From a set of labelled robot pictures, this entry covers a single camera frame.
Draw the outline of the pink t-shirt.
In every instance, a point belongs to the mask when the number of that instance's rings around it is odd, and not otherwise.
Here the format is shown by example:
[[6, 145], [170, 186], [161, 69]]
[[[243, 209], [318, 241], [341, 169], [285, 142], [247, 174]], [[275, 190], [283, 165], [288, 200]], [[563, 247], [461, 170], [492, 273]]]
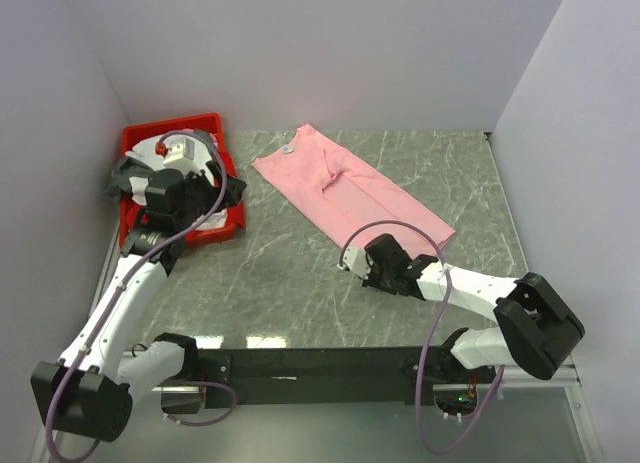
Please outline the pink t-shirt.
[[443, 247], [455, 230], [392, 180], [306, 124], [253, 168], [338, 246], [364, 225], [409, 223]]

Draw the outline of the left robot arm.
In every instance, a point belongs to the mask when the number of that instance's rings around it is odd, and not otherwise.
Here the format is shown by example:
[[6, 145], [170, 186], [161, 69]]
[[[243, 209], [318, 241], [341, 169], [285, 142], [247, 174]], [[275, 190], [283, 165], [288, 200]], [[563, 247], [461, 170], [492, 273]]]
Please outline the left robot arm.
[[161, 383], [205, 384], [197, 380], [199, 349], [189, 336], [163, 333], [141, 356], [127, 363], [121, 358], [145, 306], [184, 251], [187, 231], [206, 211], [241, 201], [245, 182], [213, 162], [207, 166], [225, 187], [213, 186], [203, 173], [163, 169], [151, 176], [95, 311], [57, 362], [36, 366], [31, 386], [47, 432], [112, 442], [134, 405]]

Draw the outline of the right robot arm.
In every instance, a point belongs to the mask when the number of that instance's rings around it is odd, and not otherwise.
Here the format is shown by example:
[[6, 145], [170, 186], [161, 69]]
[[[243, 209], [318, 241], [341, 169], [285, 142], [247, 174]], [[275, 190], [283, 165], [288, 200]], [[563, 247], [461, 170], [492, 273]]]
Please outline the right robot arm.
[[497, 277], [444, 265], [430, 255], [412, 259], [390, 234], [363, 248], [348, 247], [343, 262], [365, 287], [422, 301], [447, 297], [449, 305], [495, 323], [463, 329], [443, 345], [439, 370], [452, 382], [489, 366], [518, 366], [550, 380], [585, 335], [579, 318], [536, 273]]

